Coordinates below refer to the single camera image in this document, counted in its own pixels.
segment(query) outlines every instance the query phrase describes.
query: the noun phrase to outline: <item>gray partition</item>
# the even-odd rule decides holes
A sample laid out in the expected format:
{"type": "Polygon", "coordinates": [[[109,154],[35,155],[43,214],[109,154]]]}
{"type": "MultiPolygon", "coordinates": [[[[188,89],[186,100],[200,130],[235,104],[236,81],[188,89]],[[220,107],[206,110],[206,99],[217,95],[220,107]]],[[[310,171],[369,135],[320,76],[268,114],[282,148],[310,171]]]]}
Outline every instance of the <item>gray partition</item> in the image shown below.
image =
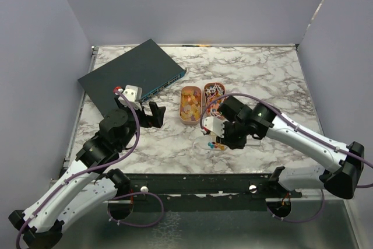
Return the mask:
{"type": "MultiPolygon", "coordinates": [[[[324,133],[361,142],[373,162],[373,0],[325,0],[299,57],[324,133]]],[[[366,167],[361,183],[372,183],[372,174],[366,167]]],[[[371,189],[356,191],[360,221],[373,246],[372,199],[371,189]]]]}
{"type": "Polygon", "coordinates": [[[92,50],[67,0],[0,0],[0,247],[62,165],[92,50]]]}
{"type": "Polygon", "coordinates": [[[68,0],[92,45],[300,43],[321,0],[68,0]]]}

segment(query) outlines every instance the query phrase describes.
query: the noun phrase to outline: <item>marble surface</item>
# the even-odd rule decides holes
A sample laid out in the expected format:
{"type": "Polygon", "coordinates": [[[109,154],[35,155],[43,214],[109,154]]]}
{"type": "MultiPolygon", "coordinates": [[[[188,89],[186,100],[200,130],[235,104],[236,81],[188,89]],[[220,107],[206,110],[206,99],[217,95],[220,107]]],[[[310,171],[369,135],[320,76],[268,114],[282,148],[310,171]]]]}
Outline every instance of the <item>marble surface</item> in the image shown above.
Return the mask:
{"type": "MultiPolygon", "coordinates": [[[[131,47],[100,47],[95,69],[131,47]]],[[[316,115],[293,47],[163,47],[181,67],[184,78],[152,98],[166,106],[162,129],[141,128],[137,149],[115,165],[127,173],[262,173],[277,166],[305,167],[315,162],[298,151],[265,138],[260,146],[243,150],[201,154],[192,148],[202,136],[199,126],[179,119],[180,90],[187,85],[203,87],[220,82],[226,91],[248,93],[273,104],[289,117],[319,132],[316,115]]],[[[250,105],[255,102],[245,98],[250,105]]],[[[98,130],[102,116],[86,97],[73,144],[72,156],[98,130]]]]}

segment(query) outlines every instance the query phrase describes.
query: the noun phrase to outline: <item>container with colorful items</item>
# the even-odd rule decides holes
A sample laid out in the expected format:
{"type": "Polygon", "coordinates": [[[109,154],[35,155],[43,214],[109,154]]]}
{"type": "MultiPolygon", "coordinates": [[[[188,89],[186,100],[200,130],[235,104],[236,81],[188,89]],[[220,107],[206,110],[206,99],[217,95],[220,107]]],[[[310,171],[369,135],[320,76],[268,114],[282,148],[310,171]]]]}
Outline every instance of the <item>container with colorful items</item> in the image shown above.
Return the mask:
{"type": "Polygon", "coordinates": [[[183,87],[180,95],[180,119],[185,125],[199,123],[202,113],[202,91],[198,87],[183,87]]]}
{"type": "MultiPolygon", "coordinates": [[[[221,83],[208,83],[203,87],[203,93],[205,98],[206,106],[213,101],[214,99],[224,95],[226,93],[226,88],[221,83]]],[[[212,104],[207,109],[207,114],[212,117],[217,117],[219,119],[224,119],[224,117],[217,111],[221,103],[223,103],[225,99],[220,99],[212,104]]]]}

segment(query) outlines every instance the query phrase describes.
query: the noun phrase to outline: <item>container with yellow items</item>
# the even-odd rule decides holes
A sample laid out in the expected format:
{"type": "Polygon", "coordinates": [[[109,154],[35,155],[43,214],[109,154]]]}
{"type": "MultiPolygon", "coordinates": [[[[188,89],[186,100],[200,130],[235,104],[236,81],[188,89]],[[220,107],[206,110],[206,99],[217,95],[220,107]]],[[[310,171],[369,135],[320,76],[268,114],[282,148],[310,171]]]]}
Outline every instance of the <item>container with yellow items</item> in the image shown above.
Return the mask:
{"type": "Polygon", "coordinates": [[[202,92],[200,88],[186,86],[180,95],[180,120],[185,125],[196,125],[199,123],[202,113],[202,92]]]}

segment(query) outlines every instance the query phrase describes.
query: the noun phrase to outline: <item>cable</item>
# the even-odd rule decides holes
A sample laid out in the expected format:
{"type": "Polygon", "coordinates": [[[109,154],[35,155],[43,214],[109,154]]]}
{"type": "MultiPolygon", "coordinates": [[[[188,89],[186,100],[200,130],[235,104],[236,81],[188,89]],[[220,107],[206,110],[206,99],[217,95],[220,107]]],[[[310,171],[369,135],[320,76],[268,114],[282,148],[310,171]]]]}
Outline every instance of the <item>cable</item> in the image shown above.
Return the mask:
{"type": "MultiPolygon", "coordinates": [[[[265,101],[263,101],[263,100],[261,100],[261,99],[255,97],[255,96],[251,96],[251,95],[249,95],[249,94],[245,94],[245,93],[227,93],[227,94],[224,94],[224,95],[222,95],[222,96],[219,96],[217,99],[211,101],[211,102],[206,106],[206,108],[205,108],[204,111],[202,112],[201,118],[200,118],[200,120],[199,120],[199,125],[200,125],[200,127],[201,127],[202,129],[203,129],[202,120],[203,120],[203,116],[204,116],[204,114],[206,113],[207,109],[208,109],[208,108],[209,108],[209,107],[210,107],[214,102],[216,102],[216,101],[218,101],[218,100],[220,100],[220,99],[223,99],[223,98],[225,98],[225,97],[228,97],[228,96],[243,96],[243,97],[248,97],[249,99],[253,99],[253,100],[257,101],[257,102],[260,102],[260,103],[262,103],[264,106],[266,106],[267,108],[271,109],[271,110],[272,110],[272,111],[273,111],[273,112],[274,112],[274,113],[275,113],[275,114],[276,114],[276,115],[277,115],[281,120],[283,120],[287,125],[289,125],[289,126],[292,127],[292,128],[296,128],[296,127],[297,127],[297,126],[294,125],[292,122],[290,122],[287,118],[285,118],[285,117],[281,114],[281,112],[280,112],[279,110],[277,110],[277,109],[274,108],[272,105],[268,104],[267,102],[265,102],[265,101]]],[[[305,131],[305,130],[303,130],[303,129],[301,129],[301,128],[297,128],[297,129],[298,129],[298,131],[299,131],[300,133],[302,133],[303,135],[305,135],[305,136],[311,138],[312,140],[314,140],[314,141],[316,141],[316,142],[318,142],[318,143],[320,143],[320,144],[322,144],[322,145],[324,145],[324,146],[326,146],[326,147],[329,147],[329,148],[331,148],[331,149],[333,149],[333,150],[338,150],[338,152],[340,152],[340,153],[342,153],[342,154],[345,154],[345,155],[348,155],[348,156],[350,156],[350,157],[353,157],[354,159],[357,159],[357,160],[363,162],[364,164],[366,164],[367,166],[369,166],[370,168],[373,169],[373,163],[368,162],[367,160],[363,159],[362,157],[359,157],[359,156],[357,156],[357,155],[355,155],[355,154],[352,154],[352,153],[349,152],[349,151],[339,150],[338,147],[333,146],[332,144],[327,143],[327,142],[325,142],[325,141],[322,140],[322,139],[319,139],[317,136],[314,136],[314,135],[312,135],[312,134],[309,134],[307,131],[305,131]]],[[[371,184],[367,184],[367,185],[358,185],[358,186],[357,186],[357,188],[371,188],[371,187],[373,187],[373,183],[371,183],[371,184]]]]}
{"type": "Polygon", "coordinates": [[[59,185],[58,187],[56,187],[55,190],[53,190],[53,192],[51,192],[49,194],[49,196],[39,205],[39,207],[31,214],[31,218],[28,218],[24,224],[22,225],[22,227],[20,228],[20,230],[18,231],[18,235],[17,235],[17,239],[16,239],[16,248],[17,249],[21,249],[20,247],[20,239],[21,239],[21,236],[22,236],[22,233],[24,232],[25,228],[27,227],[27,225],[31,222],[31,220],[37,216],[37,214],[39,213],[39,211],[48,203],[48,201],[54,197],[54,195],[56,193],[58,193],[58,191],[60,191],[60,189],[65,186],[65,184],[67,184],[68,182],[70,182],[71,180],[73,180],[74,178],[76,177],[79,177],[85,173],[89,173],[89,172],[92,172],[92,171],[96,171],[98,169],[103,169],[103,168],[106,168],[106,167],[109,167],[111,166],[112,164],[116,164],[116,163],[119,163],[121,162],[122,160],[124,160],[125,158],[127,158],[137,147],[138,143],[139,143],[139,139],[140,139],[140,121],[139,121],[139,118],[136,114],[136,111],[135,109],[133,108],[133,106],[131,105],[131,103],[128,101],[128,99],[119,91],[115,90],[114,93],[118,94],[120,97],[122,97],[124,99],[124,101],[126,102],[128,108],[130,109],[131,113],[133,114],[133,117],[135,119],[135,123],[136,123],[136,140],[135,140],[135,143],[133,144],[133,146],[131,147],[131,149],[123,156],[123,157],[120,157],[119,159],[117,160],[114,160],[113,162],[110,162],[110,163],[106,163],[106,164],[102,164],[100,166],[96,166],[96,167],[92,167],[90,169],[86,169],[86,170],[83,170],[81,172],[78,172],[72,176],[70,176],[69,178],[67,178],[65,181],[64,181],[64,184],[61,184],[59,185]]]}
{"type": "Polygon", "coordinates": [[[310,222],[312,220],[317,219],[321,215],[322,211],[324,210],[324,208],[325,208],[325,194],[324,194],[323,190],[321,190],[321,197],[322,197],[322,200],[321,200],[321,206],[320,206],[319,211],[317,211],[317,213],[314,214],[314,216],[312,216],[308,219],[304,219],[304,220],[290,220],[290,219],[278,217],[275,214],[273,214],[273,212],[268,207],[267,207],[267,210],[269,211],[269,213],[272,214],[272,217],[276,218],[277,220],[281,220],[282,222],[293,223],[293,224],[307,223],[307,222],[310,222]]]}
{"type": "Polygon", "coordinates": [[[155,220],[155,221],[152,222],[152,223],[145,224],[145,225],[132,224],[132,223],[124,222],[124,221],[121,221],[121,220],[115,220],[115,219],[111,216],[110,210],[109,210],[109,208],[108,208],[107,213],[108,213],[108,215],[109,215],[109,217],[110,217],[109,222],[110,222],[110,221],[115,221],[118,225],[119,225],[119,224],[123,224],[123,225],[131,226],[131,227],[152,227],[152,226],[158,224],[158,223],[162,220],[162,218],[163,218],[163,216],[164,216],[164,205],[163,205],[163,202],[162,202],[162,200],[160,199],[160,197],[158,197],[156,194],[153,194],[153,193],[151,193],[151,192],[133,192],[133,193],[131,193],[131,194],[121,195],[121,196],[116,197],[116,198],[113,198],[113,199],[127,198],[127,197],[132,197],[132,196],[134,196],[134,195],[151,195],[151,196],[155,197],[156,199],[158,199],[159,204],[161,205],[161,215],[158,217],[158,219],[155,220]]]}

